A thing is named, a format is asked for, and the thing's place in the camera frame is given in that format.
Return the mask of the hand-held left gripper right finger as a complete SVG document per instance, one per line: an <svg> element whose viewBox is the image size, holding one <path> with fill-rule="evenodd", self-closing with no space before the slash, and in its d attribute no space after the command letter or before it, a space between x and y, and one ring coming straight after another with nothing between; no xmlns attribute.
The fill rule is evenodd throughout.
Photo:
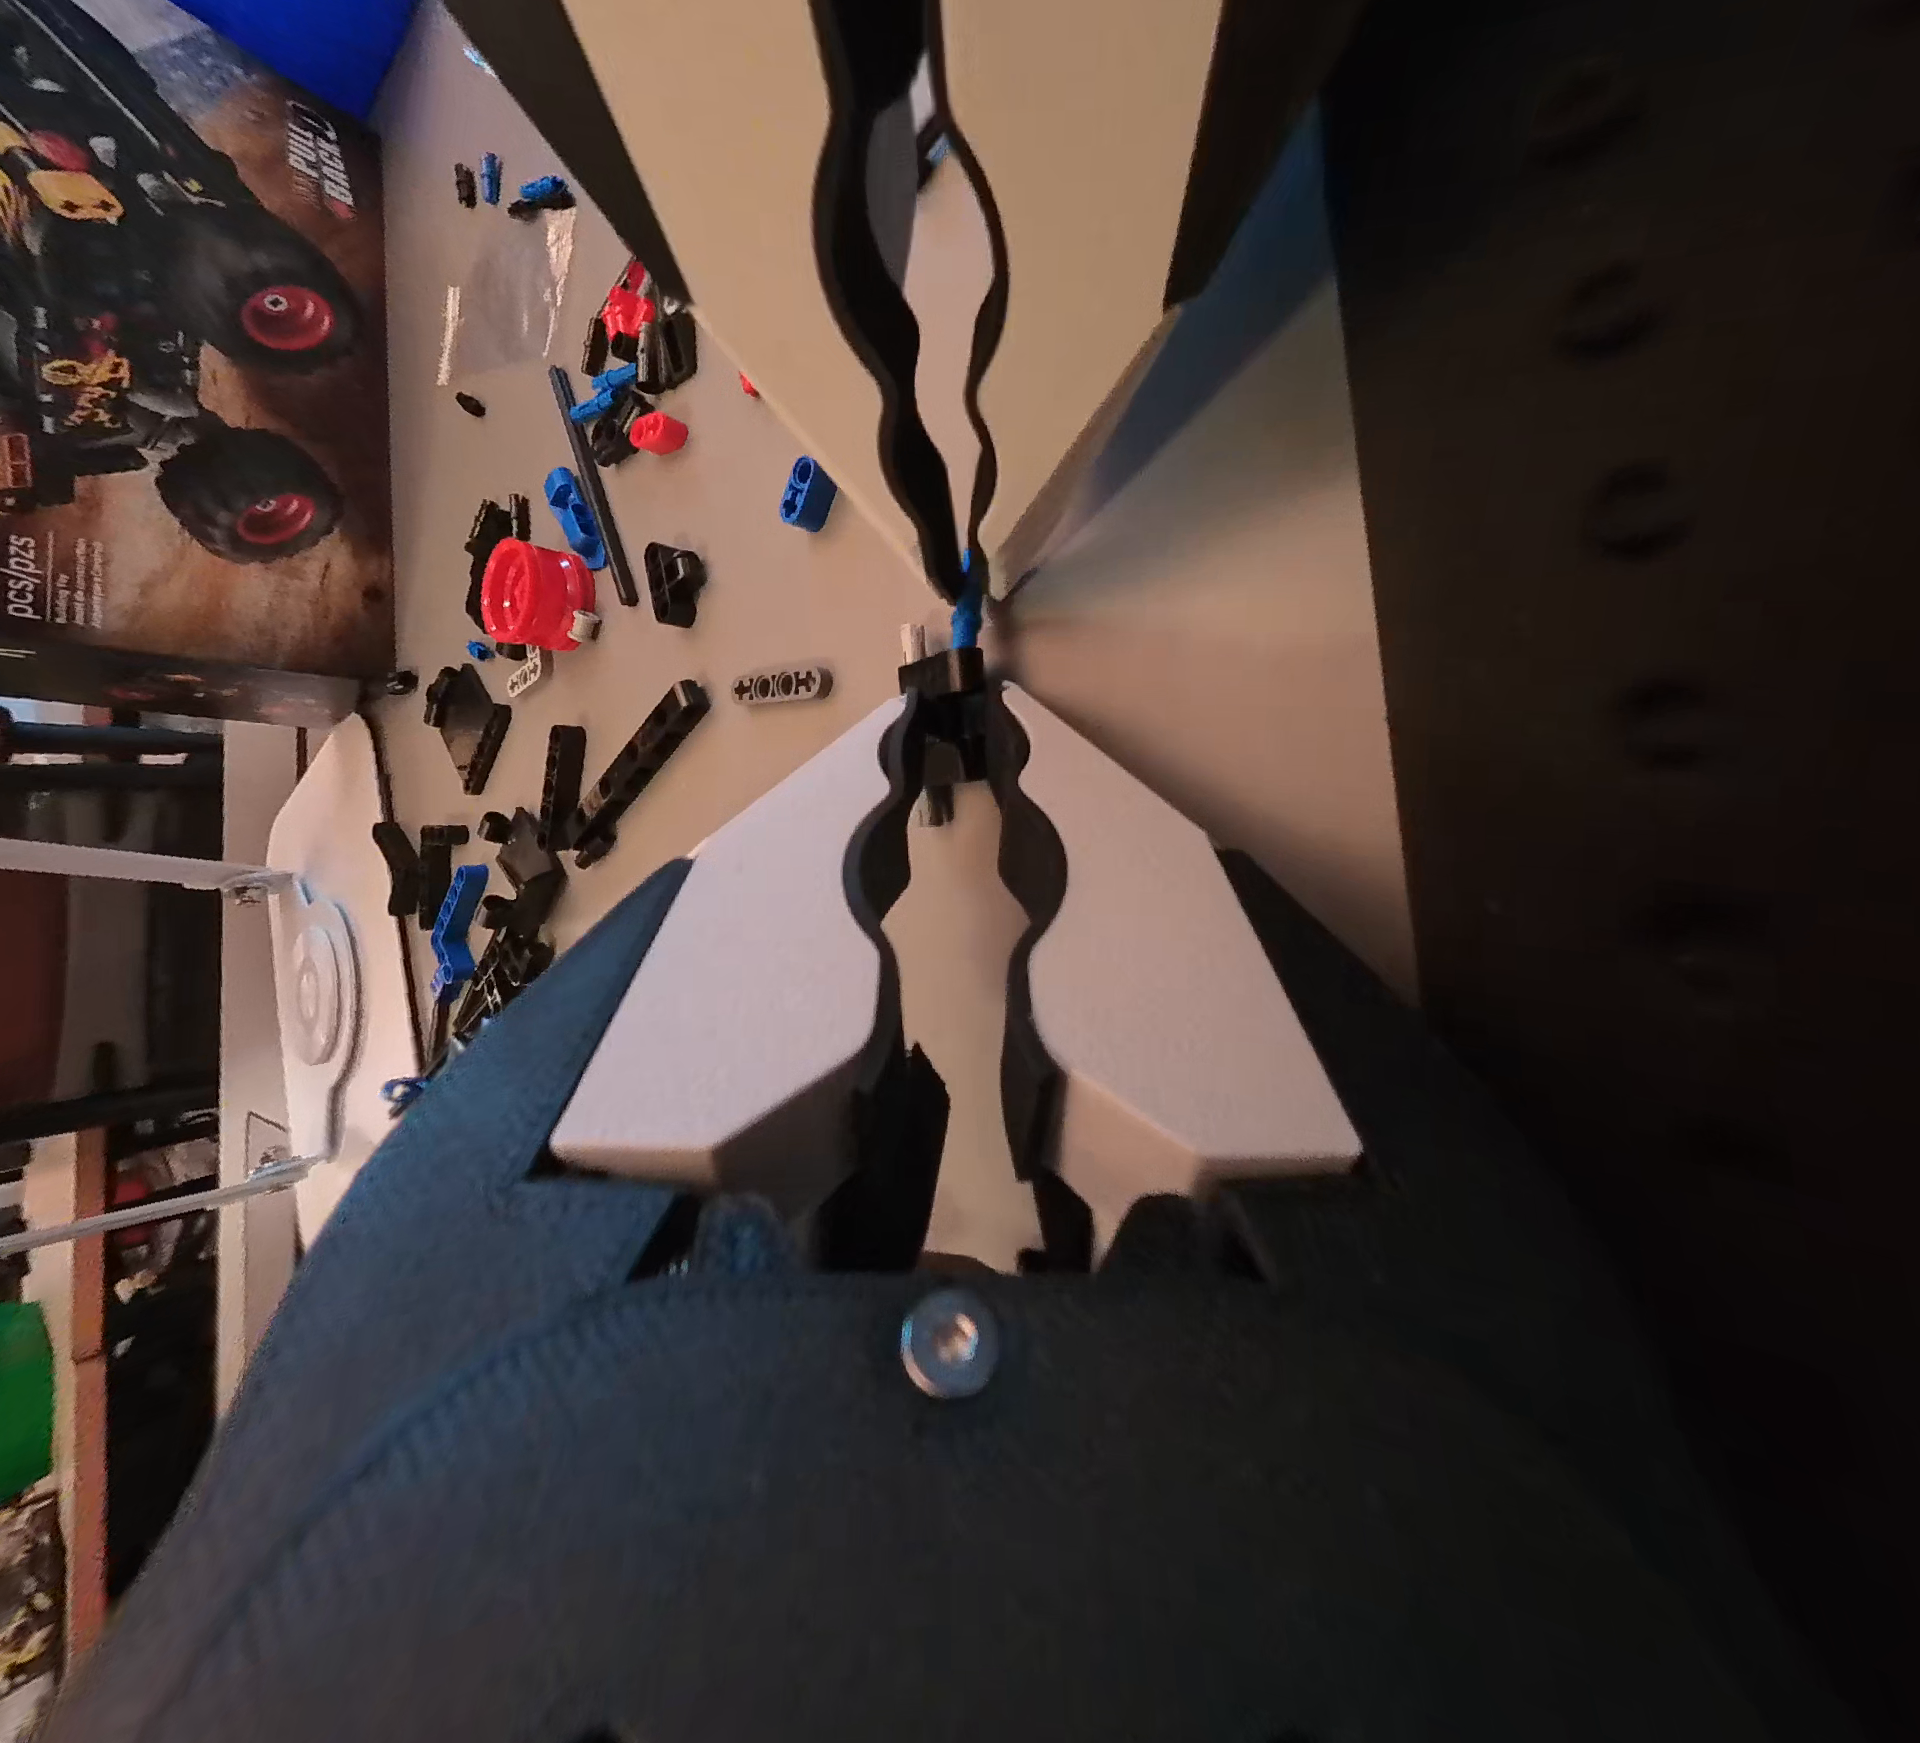
<svg viewBox="0 0 1920 1743"><path fill-rule="evenodd" d="M1360 1132L1207 831L1021 688L997 694L997 808L1021 1266L1092 1266L1147 1200L1347 1176Z"/></svg>

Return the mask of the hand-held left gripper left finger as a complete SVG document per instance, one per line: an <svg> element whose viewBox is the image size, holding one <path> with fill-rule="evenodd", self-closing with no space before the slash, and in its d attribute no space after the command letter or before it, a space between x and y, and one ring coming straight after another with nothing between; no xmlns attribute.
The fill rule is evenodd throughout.
<svg viewBox="0 0 1920 1743"><path fill-rule="evenodd" d="M905 1041L883 920L921 718L875 709L694 849L554 1124L564 1166L759 1200L836 1272L920 1262L947 1091Z"/></svg>

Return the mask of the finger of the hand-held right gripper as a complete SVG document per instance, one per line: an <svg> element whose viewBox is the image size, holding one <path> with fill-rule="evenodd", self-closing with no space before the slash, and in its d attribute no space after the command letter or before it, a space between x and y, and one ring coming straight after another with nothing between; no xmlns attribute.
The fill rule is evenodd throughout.
<svg viewBox="0 0 1920 1743"><path fill-rule="evenodd" d="M938 11L947 113L995 227L972 534L1006 601L1182 314L1168 283L1229 0Z"/></svg>
<svg viewBox="0 0 1920 1743"><path fill-rule="evenodd" d="M558 0L703 334L928 586L954 596L918 323L875 232L874 134L905 99L836 0Z"/></svg>

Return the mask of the black square panel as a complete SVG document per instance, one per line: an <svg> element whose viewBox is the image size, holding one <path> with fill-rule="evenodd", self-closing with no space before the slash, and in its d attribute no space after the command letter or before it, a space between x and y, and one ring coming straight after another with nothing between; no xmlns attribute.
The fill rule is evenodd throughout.
<svg viewBox="0 0 1920 1743"><path fill-rule="evenodd" d="M502 939L537 940L566 889L566 867L543 842L540 817L527 808L484 811L479 835L495 843L495 865L513 889L482 896L482 928Z"/></svg>
<svg viewBox="0 0 1920 1743"><path fill-rule="evenodd" d="M424 690L421 719L443 744L465 796L482 796L513 724L477 667L443 667Z"/></svg>

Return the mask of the clear plastic bag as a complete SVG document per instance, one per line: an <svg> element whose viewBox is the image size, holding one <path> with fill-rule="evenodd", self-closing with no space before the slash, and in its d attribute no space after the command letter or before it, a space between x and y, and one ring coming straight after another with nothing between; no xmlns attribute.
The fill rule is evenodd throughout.
<svg viewBox="0 0 1920 1743"><path fill-rule="evenodd" d="M579 216L537 212L484 234L465 276L446 291L438 385L552 359Z"/></svg>

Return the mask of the grey desk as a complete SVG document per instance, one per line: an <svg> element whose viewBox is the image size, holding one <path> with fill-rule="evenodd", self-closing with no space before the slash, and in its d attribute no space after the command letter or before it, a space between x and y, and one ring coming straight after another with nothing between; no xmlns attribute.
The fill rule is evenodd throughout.
<svg viewBox="0 0 1920 1743"><path fill-rule="evenodd" d="M393 623L398 661L438 675L468 644L470 521L535 496L566 458L547 365L468 382L484 421L436 382L447 286L507 219L462 209L452 167L502 157L513 179L564 174L510 92L421 0L375 105L386 224ZM777 518L810 454L749 401L701 331L674 417L689 444L612 472L629 549L658 538L709 571L696 626L612 605L599 643L513 704L488 791L463 796L415 697L372 719L404 825L535 805L548 724L588 731L605 765L663 691L694 677L714 709L579 874L552 936L571 946L651 870L685 854L895 690L900 626L947 640L947 606L839 499L819 534ZM1215 842L1251 854L1402 995L1415 950L1387 748L1369 542L1332 267L1318 131L1306 127L1182 315L1079 505L983 643L1059 718ZM741 707L740 675L824 665L813 705Z"/></svg>

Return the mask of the black three-hole connector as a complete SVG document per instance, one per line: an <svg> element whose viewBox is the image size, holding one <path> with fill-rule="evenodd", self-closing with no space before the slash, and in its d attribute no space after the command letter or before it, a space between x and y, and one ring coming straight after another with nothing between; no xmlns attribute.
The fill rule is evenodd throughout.
<svg viewBox="0 0 1920 1743"><path fill-rule="evenodd" d="M552 945L543 939L492 936L477 971L454 1003L450 1041L468 1045L480 1028L501 1016L554 961Z"/></svg>

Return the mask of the long black holed beam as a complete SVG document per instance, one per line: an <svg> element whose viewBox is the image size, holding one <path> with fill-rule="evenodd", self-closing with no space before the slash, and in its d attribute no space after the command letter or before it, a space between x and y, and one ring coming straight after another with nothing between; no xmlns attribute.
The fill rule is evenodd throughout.
<svg viewBox="0 0 1920 1743"><path fill-rule="evenodd" d="M709 709L711 700L696 680L676 682L612 754L569 823L564 847L579 867L588 870L608 855L629 810L685 748Z"/></svg>

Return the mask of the blue angled beam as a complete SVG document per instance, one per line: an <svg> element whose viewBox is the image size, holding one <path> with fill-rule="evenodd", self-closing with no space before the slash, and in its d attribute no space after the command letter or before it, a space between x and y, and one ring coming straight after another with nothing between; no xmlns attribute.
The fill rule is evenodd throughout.
<svg viewBox="0 0 1920 1743"><path fill-rule="evenodd" d="M454 992L463 988L477 974L470 933L488 895L488 882L490 870L484 863L456 867L450 887L436 910L429 928L429 945L434 950L429 999L436 1004L450 1000Z"/></svg>

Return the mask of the white book stand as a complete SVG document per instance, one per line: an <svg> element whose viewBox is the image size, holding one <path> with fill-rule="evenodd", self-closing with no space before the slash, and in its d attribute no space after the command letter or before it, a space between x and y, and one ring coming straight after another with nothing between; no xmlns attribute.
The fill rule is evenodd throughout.
<svg viewBox="0 0 1920 1743"><path fill-rule="evenodd" d="M390 874L372 839L387 803L372 725L347 718L314 750L255 860L2 843L6 874L198 892L265 920L260 955L273 1007L255 1034L276 1052L289 1142L212 1204L289 1194L303 1244L383 1140L383 1084L424 1063L411 928L387 908Z"/></svg>

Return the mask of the long black axle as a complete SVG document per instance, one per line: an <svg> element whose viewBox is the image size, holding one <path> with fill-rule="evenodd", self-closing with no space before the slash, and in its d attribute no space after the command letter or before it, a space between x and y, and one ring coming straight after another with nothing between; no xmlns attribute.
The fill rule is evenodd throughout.
<svg viewBox="0 0 1920 1743"><path fill-rule="evenodd" d="M594 463L591 441L588 441L588 412L591 407L583 407L577 401L569 371L552 363L547 370L547 377L554 395L554 402L560 410L563 424L566 427L569 444L572 451L572 469L580 483L587 506L591 510L594 528L599 533L605 568L612 578L614 596L621 606L637 608L639 605L639 585L634 571L630 567L616 518L612 515L605 483L601 479L599 464Z"/></svg>

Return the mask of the red wheel rim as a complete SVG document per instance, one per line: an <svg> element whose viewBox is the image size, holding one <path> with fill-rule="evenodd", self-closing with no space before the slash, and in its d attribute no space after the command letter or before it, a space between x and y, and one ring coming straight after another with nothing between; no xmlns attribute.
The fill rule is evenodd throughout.
<svg viewBox="0 0 1920 1743"><path fill-rule="evenodd" d="M577 557L532 540L504 540L479 585L482 632L497 644L569 653L566 620L596 608L594 572Z"/></svg>

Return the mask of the toy truck set box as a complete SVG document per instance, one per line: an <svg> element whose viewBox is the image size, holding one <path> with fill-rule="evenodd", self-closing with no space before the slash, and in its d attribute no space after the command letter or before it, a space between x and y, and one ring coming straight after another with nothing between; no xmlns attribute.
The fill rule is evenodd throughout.
<svg viewBox="0 0 1920 1743"><path fill-rule="evenodd" d="M379 144L168 0L2 0L5 696L398 671Z"/></svg>

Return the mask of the black perforated panel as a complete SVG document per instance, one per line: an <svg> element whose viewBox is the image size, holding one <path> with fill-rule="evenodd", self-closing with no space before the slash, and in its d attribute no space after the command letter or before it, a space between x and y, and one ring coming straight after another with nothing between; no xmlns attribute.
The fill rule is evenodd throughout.
<svg viewBox="0 0 1920 1743"><path fill-rule="evenodd" d="M1322 101L1428 1015L1916 1740L1916 0L1375 0Z"/></svg>

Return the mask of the green panel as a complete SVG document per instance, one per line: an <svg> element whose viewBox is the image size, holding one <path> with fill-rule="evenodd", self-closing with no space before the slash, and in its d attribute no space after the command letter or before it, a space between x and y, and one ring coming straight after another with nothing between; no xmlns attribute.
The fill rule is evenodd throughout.
<svg viewBox="0 0 1920 1743"><path fill-rule="evenodd" d="M42 1309L2 1303L2 1469L0 1499L11 1507L55 1470L56 1368Z"/></svg>

